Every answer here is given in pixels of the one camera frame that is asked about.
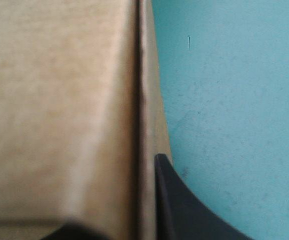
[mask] cardboard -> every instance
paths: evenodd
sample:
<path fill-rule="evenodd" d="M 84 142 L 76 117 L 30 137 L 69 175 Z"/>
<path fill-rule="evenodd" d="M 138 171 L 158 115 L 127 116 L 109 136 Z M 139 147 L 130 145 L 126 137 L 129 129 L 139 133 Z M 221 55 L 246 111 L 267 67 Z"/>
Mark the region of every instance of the cardboard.
<path fill-rule="evenodd" d="M 139 32 L 135 0 L 0 0 L 0 239 L 68 220 L 155 239 L 153 159 L 171 154 L 151 1 L 140 5 Z"/>
<path fill-rule="evenodd" d="M 160 94 L 158 54 L 151 0 L 143 0 L 140 4 L 140 48 L 139 236 L 142 240 L 154 240 L 156 239 L 154 157 L 157 153 L 164 153 L 170 160 L 172 158 Z"/>

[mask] black plastic object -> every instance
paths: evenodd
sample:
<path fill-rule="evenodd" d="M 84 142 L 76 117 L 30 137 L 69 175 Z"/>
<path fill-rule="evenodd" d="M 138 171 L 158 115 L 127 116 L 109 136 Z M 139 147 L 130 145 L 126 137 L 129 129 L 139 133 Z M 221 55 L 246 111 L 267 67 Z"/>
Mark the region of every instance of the black plastic object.
<path fill-rule="evenodd" d="M 165 154 L 155 156 L 155 177 L 159 240 L 251 240 L 199 201 Z"/>
<path fill-rule="evenodd" d="M 76 223 L 68 223 L 41 240 L 108 240 Z"/>

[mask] brown cardboard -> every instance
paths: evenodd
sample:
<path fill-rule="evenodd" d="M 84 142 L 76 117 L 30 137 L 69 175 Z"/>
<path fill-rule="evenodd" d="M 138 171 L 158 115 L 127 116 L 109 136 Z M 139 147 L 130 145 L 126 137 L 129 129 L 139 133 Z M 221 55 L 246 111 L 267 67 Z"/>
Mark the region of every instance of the brown cardboard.
<path fill-rule="evenodd" d="M 141 240 L 154 240 L 156 239 L 154 157 L 157 153 L 164 153 L 170 160 L 172 158 L 160 94 L 158 54 L 151 0 L 142 0 L 140 4 L 140 47 L 139 236 Z"/>
<path fill-rule="evenodd" d="M 134 0 L 0 0 L 0 236 L 132 239 L 136 29 Z"/>

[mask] blue surface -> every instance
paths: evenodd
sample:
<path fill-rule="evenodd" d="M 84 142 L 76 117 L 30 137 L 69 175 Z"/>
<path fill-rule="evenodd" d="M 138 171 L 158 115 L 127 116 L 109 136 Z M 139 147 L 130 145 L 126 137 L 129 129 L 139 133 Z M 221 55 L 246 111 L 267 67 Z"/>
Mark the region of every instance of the blue surface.
<path fill-rule="evenodd" d="M 289 240 L 289 1 L 153 11 L 175 169 L 240 231 Z"/>

